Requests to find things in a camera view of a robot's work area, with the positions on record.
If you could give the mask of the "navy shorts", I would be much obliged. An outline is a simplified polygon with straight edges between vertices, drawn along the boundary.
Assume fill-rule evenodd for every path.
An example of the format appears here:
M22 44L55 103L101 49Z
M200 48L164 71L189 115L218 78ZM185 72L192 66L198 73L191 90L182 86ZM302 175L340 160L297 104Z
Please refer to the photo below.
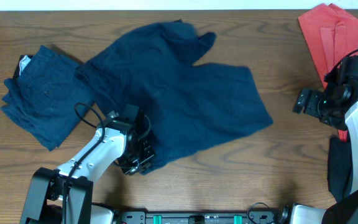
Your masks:
M8 93L2 112L30 132L49 151L59 147L92 105L91 95L75 83L76 61L46 46L35 55L21 55L12 78L4 80Z
M131 104L149 117L150 171L273 123L249 68L198 65L215 39L189 23L158 22L124 34L75 72L102 113Z

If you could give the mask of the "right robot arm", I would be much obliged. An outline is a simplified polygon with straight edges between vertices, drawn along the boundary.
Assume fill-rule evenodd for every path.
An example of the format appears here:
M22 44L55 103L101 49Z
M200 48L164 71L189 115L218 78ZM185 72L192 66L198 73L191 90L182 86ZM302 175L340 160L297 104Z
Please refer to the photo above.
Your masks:
M293 112L304 113L351 139L352 185L350 194L327 210L295 205L289 223L358 223L358 56L345 56L324 78L324 91L304 88Z

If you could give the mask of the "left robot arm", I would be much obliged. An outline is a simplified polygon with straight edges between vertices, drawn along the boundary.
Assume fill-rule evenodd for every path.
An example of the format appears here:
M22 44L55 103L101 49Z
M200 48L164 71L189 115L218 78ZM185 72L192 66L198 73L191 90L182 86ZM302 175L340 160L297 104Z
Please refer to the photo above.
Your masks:
M131 121L107 119L69 161L54 170L39 168L30 181L20 222L117 223L115 210L93 203L93 185L111 164L125 175L150 167L155 152L137 127Z

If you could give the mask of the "black t-shirt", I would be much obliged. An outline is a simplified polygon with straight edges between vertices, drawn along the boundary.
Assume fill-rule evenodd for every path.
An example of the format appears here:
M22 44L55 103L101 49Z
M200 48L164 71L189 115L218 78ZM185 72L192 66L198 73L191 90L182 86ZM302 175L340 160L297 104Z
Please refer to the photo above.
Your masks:
M333 137L329 144L328 189L337 202L358 190L358 98L346 109L344 122L347 140Z

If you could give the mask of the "red t-shirt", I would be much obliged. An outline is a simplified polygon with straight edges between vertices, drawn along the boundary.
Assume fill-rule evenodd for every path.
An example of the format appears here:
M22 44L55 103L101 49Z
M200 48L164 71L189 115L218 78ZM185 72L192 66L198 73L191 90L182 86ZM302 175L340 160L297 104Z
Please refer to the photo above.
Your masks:
M323 88L324 77L358 49L358 18L335 4L320 4L298 18Z

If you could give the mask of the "folded navy shorts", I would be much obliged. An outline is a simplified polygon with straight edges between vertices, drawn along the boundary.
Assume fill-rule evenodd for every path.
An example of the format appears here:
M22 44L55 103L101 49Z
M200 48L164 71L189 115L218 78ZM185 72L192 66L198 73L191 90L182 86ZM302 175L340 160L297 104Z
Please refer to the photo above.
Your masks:
M59 147L92 105L91 95L75 83L76 61L46 46L35 55L21 55L12 78L4 80L8 93L2 112L30 132L49 151Z

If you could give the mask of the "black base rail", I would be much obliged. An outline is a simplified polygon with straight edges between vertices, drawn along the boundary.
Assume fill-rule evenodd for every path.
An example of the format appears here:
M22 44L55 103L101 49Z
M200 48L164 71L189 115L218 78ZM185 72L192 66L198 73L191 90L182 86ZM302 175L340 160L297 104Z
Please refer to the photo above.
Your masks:
M290 222L290 207L261 207L236 212L148 212L118 210L103 204L91 206L91 224L279 224Z

